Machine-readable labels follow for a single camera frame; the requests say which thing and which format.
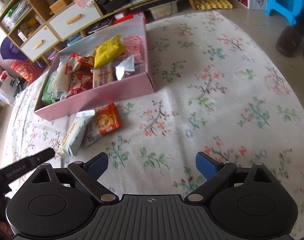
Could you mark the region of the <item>clear bread pack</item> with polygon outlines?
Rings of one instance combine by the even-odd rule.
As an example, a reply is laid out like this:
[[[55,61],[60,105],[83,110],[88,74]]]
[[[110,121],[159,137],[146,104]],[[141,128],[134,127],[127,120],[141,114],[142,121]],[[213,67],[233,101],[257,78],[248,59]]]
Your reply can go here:
[[[56,99],[59,99],[63,93],[67,92],[70,85],[71,74],[65,73],[65,68],[68,59],[69,56],[67,55],[60,57],[58,68],[55,72],[53,72],[54,75],[51,84],[49,85],[51,95],[54,96]]]

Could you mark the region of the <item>pink wafer snack pack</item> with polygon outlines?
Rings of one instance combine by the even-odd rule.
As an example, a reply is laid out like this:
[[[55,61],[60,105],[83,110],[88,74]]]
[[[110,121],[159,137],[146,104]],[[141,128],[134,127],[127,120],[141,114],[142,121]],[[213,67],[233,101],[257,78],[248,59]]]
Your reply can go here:
[[[115,68],[112,66],[93,69],[92,87],[96,88],[115,81]]]

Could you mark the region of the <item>red crinkled snack pack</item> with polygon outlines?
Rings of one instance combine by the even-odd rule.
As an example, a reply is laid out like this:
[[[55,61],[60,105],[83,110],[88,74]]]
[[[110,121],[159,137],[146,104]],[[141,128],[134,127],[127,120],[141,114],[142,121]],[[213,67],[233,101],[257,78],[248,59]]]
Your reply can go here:
[[[94,68],[95,59],[92,56],[80,56],[77,53],[72,53],[64,68],[65,74],[72,74],[75,72],[91,73]]]

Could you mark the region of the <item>yellow snack pack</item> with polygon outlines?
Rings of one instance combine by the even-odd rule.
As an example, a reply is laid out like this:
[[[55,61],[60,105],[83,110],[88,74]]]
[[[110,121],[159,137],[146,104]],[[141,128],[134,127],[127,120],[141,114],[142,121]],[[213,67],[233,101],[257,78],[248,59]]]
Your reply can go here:
[[[126,49],[127,46],[122,42],[122,35],[115,35],[96,48],[93,56],[95,59],[93,67],[95,69],[104,67],[118,58]]]

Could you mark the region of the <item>white cream snack pack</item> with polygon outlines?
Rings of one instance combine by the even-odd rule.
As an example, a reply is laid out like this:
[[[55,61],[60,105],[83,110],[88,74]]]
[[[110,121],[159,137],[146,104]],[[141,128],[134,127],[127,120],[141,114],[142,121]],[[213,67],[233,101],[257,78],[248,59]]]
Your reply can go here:
[[[58,154],[62,158],[72,158],[77,155],[77,152],[83,141],[86,126],[94,118],[95,110],[86,110],[78,112],[75,116],[72,125],[67,130],[62,142]]]

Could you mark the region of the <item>orange small snack pack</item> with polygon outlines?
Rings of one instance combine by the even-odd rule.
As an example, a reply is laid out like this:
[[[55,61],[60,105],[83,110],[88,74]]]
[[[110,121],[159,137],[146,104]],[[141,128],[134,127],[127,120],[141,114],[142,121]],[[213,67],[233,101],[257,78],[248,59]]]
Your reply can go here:
[[[83,147],[87,148],[103,136],[121,127],[121,121],[114,103],[96,111],[92,121],[86,126]]]

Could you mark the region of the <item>floral white cloth mat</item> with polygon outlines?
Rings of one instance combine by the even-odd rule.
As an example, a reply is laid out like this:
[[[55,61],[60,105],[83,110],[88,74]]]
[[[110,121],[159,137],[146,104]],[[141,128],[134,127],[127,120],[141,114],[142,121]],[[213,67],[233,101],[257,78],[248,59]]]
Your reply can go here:
[[[14,239],[304,239],[304,111],[283,75],[218,12],[145,29],[155,91],[114,102],[121,127],[76,156],[58,152],[77,113],[34,113],[48,72],[17,96],[4,163],[49,147],[55,156],[12,184]],[[101,152],[109,164],[98,182],[115,204],[97,202],[67,169]],[[206,182],[198,152],[237,170],[210,202],[187,203]]]

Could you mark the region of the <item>green snack pack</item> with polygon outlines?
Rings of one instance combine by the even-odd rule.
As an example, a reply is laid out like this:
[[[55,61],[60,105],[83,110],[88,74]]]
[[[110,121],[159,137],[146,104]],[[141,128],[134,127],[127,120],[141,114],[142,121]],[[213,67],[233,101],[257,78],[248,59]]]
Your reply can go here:
[[[55,70],[54,72],[51,73],[51,75],[48,78],[48,81],[46,82],[42,95],[42,103],[44,106],[51,105],[57,101],[57,98],[53,95],[53,91],[51,88],[52,82],[54,81],[56,75],[57,75],[57,71]]]

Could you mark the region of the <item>red white shopping bag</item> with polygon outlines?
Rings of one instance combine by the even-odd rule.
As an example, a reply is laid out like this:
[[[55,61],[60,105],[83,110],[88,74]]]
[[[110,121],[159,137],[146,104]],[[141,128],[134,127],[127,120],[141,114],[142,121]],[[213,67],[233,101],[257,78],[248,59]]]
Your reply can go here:
[[[13,78],[6,70],[0,71],[0,101],[12,106],[22,91],[23,81],[20,78]]]

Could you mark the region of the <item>red snack pack in box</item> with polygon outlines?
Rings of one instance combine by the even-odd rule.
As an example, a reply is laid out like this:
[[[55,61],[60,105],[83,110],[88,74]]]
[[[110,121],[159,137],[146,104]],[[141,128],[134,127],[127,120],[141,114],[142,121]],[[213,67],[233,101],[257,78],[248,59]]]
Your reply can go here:
[[[70,81],[67,97],[92,89],[92,74],[87,72],[75,72]]]

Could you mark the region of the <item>pink cardboard box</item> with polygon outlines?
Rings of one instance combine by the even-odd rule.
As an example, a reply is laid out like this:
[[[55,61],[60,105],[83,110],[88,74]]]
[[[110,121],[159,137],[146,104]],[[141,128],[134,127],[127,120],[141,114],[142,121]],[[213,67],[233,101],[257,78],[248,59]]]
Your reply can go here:
[[[45,76],[34,113],[54,120],[154,91],[145,22],[137,17],[61,50]]]

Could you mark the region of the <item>red lantern bag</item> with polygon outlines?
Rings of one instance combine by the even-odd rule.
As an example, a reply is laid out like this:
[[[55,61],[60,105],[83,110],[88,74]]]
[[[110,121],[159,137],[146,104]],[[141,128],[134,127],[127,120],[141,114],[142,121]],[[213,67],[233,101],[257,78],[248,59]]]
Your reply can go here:
[[[33,83],[43,73],[43,67],[39,67],[36,63],[30,61],[14,60],[11,69],[19,74],[28,83]]]

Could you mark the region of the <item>silver foil pack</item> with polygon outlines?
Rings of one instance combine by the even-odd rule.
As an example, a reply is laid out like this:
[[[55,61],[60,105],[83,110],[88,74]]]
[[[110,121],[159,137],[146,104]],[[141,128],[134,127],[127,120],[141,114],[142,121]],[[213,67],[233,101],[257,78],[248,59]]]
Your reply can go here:
[[[118,81],[135,73],[135,57],[130,55],[119,65],[115,66],[115,75]]]

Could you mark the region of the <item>purple hat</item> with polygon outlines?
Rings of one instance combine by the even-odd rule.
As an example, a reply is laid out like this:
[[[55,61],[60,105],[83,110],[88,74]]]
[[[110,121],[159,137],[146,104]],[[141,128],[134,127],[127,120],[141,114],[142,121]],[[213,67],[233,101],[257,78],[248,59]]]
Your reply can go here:
[[[26,55],[8,38],[5,37],[0,45],[0,55],[3,60],[25,61]]]

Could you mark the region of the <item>pink nougat pack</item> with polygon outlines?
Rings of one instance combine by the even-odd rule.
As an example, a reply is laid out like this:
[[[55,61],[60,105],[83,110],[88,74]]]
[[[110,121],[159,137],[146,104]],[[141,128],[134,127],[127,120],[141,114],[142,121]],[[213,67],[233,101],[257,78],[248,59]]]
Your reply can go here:
[[[128,35],[122,38],[122,42],[126,46],[126,50],[121,55],[121,58],[124,60],[133,55],[135,64],[143,63],[144,56],[142,54],[142,37],[139,35]]]

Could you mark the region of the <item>brown slipper foot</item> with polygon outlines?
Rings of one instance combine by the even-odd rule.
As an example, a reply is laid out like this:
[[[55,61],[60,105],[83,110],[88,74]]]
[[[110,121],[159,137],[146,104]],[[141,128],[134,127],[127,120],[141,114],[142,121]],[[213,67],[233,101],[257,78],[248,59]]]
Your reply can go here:
[[[276,49],[286,57],[292,57],[302,41],[302,35],[291,25],[284,28],[276,43]]]

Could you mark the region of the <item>wooden shelf cabinet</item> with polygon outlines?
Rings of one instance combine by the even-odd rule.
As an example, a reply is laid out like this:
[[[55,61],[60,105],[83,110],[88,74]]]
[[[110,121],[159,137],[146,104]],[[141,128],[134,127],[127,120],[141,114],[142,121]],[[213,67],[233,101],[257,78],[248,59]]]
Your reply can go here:
[[[0,13],[0,28],[30,61],[42,59],[50,66],[46,53],[59,51],[60,42],[49,24],[51,14],[46,0],[9,0]]]

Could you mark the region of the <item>red shoe box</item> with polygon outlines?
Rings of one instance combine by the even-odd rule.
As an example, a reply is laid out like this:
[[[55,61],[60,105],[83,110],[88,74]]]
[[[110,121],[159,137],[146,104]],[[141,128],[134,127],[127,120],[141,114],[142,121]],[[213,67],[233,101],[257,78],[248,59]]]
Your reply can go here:
[[[115,25],[115,24],[118,24],[118,23],[121,23],[121,22],[124,22],[124,21],[127,21],[127,20],[131,20],[133,18],[138,18],[138,17],[142,18],[145,24],[148,23],[148,20],[145,17],[144,12],[139,11],[139,12],[135,12],[135,13],[131,13],[131,14],[126,14],[123,17],[121,17],[121,16],[117,17],[117,15],[115,15],[113,20],[112,20],[112,24]]]

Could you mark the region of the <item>yellow egg tray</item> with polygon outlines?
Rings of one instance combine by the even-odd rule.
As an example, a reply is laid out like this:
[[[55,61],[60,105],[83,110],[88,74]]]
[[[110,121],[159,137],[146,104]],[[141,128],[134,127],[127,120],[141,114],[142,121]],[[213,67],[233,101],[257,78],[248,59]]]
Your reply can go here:
[[[228,0],[194,0],[198,10],[233,9]]]

